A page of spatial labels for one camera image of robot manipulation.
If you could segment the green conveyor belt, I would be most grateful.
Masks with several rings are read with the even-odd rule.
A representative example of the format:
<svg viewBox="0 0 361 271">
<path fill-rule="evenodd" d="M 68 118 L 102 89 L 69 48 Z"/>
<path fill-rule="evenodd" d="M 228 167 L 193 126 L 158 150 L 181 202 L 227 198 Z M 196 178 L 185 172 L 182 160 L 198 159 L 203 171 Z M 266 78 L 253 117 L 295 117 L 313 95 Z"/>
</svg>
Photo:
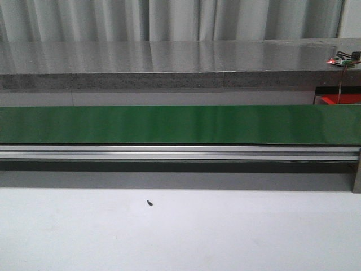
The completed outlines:
<svg viewBox="0 0 361 271">
<path fill-rule="evenodd" d="M 5 144 L 359 145 L 359 105 L 2 107 Z"/>
</svg>

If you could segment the grey stone counter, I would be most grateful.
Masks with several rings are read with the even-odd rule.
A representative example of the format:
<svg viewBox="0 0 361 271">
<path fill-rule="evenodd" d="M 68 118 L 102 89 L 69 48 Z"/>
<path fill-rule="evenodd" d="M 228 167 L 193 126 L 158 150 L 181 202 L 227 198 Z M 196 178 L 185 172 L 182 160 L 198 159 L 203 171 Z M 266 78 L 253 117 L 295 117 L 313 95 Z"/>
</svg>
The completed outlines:
<svg viewBox="0 0 361 271">
<path fill-rule="evenodd" d="M 3 42 L 2 106 L 313 104 L 360 91 L 360 66 L 327 63 L 358 38 Z"/>
</svg>

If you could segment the red plastic bin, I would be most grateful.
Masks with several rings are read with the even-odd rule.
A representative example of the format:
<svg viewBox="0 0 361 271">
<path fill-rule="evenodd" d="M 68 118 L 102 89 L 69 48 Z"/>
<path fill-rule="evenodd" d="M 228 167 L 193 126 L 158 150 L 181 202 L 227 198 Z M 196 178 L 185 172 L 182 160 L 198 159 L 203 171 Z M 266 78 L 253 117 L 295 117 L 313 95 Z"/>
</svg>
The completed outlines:
<svg viewBox="0 0 361 271">
<path fill-rule="evenodd" d="M 320 100 L 328 105 L 332 104 L 360 104 L 360 94 L 343 94 L 340 97 L 335 94 L 327 94 L 320 97 Z"/>
</svg>

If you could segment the small green circuit board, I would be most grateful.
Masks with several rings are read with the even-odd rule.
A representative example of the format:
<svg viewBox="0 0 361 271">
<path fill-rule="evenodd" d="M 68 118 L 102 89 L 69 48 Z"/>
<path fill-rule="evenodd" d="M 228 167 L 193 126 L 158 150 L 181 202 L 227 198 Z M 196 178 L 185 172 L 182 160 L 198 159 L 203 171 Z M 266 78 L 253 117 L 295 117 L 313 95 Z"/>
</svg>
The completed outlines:
<svg viewBox="0 0 361 271">
<path fill-rule="evenodd" d="M 338 67 L 351 67 L 357 65 L 358 61 L 346 58 L 330 58 L 327 63 Z"/>
</svg>

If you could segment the white curtain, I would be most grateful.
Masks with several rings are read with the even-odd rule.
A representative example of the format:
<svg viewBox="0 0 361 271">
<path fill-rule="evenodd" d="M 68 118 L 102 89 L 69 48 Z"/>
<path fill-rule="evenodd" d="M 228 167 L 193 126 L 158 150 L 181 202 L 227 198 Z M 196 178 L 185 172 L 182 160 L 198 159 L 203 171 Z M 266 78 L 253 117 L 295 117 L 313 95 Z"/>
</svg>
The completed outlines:
<svg viewBox="0 0 361 271">
<path fill-rule="evenodd" d="M 1 41 L 334 38 L 343 1 L 2 1 Z"/>
</svg>

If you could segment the aluminium conveyor frame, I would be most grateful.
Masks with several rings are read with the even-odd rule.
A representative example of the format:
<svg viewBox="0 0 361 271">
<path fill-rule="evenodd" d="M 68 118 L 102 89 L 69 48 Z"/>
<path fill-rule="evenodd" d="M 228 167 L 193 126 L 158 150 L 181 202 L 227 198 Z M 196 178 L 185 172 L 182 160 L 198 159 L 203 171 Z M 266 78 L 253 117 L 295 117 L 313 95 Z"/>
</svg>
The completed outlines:
<svg viewBox="0 0 361 271">
<path fill-rule="evenodd" d="M 1 186 L 359 193 L 360 147 L 3 145 Z"/>
</svg>

